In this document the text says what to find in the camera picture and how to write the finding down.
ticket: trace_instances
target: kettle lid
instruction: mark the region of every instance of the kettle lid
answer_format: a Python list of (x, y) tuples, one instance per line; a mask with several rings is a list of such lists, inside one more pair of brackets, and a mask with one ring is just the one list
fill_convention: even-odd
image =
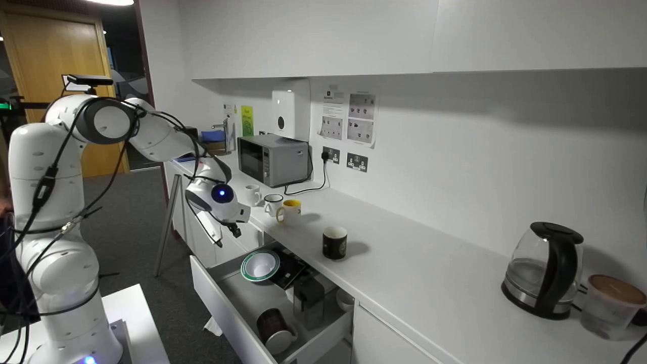
[(584, 238), (567, 227), (556, 225), (556, 222), (531, 222), (529, 228), (539, 238), (547, 242), (567, 242), (572, 245), (579, 245)]

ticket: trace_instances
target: electric kettle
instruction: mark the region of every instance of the electric kettle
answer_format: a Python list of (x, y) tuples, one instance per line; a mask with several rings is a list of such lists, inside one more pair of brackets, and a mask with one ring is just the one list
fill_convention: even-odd
[(567, 318), (579, 277), (582, 242), (567, 227), (531, 222), (507, 266), (502, 286), (505, 298), (539, 318)]

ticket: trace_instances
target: white wall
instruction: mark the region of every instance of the white wall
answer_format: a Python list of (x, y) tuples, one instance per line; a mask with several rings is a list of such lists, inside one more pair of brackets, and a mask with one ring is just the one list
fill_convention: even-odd
[(198, 129), (223, 124), (217, 85), (186, 75), (178, 0), (139, 0), (139, 15), (155, 108)]
[[(329, 85), (375, 96), (373, 149), (317, 136)], [(221, 85), (257, 118), (268, 89)], [(584, 236), (586, 272), (647, 286), (645, 74), (312, 79), (312, 124), (314, 156), (325, 145), (370, 159), (367, 175), (329, 166), (344, 195), (507, 257), (531, 220), (562, 222)]]

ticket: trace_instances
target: robotic manipulator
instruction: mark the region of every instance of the robotic manipulator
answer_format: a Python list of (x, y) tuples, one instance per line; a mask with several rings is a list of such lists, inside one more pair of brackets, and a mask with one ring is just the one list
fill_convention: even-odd
[(44, 124), (28, 124), (12, 134), (8, 153), (16, 257), (48, 338), (31, 362), (115, 364), (126, 350), (105, 318), (96, 291), (99, 261), (78, 228), (78, 220), (91, 213), (82, 199), (82, 149), (118, 143), (129, 143), (153, 162), (195, 156), (186, 202), (217, 245), (221, 227), (238, 238), (237, 222), (249, 220), (249, 206), (238, 205), (226, 185), (229, 166), (199, 159), (204, 150), (171, 116), (142, 99), (66, 96), (54, 101)]

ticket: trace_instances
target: wooden door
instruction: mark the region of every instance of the wooden door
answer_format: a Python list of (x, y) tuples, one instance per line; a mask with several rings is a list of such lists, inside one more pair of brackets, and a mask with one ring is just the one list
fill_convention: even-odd
[[(100, 20), (68, 12), (26, 7), (1, 7), (1, 37), (17, 94), (31, 103), (50, 103), (61, 98), (63, 75), (110, 75)], [(28, 121), (43, 121), (44, 111), (28, 111)], [(82, 156), (82, 177), (108, 177), (118, 160), (121, 145), (89, 146)]]

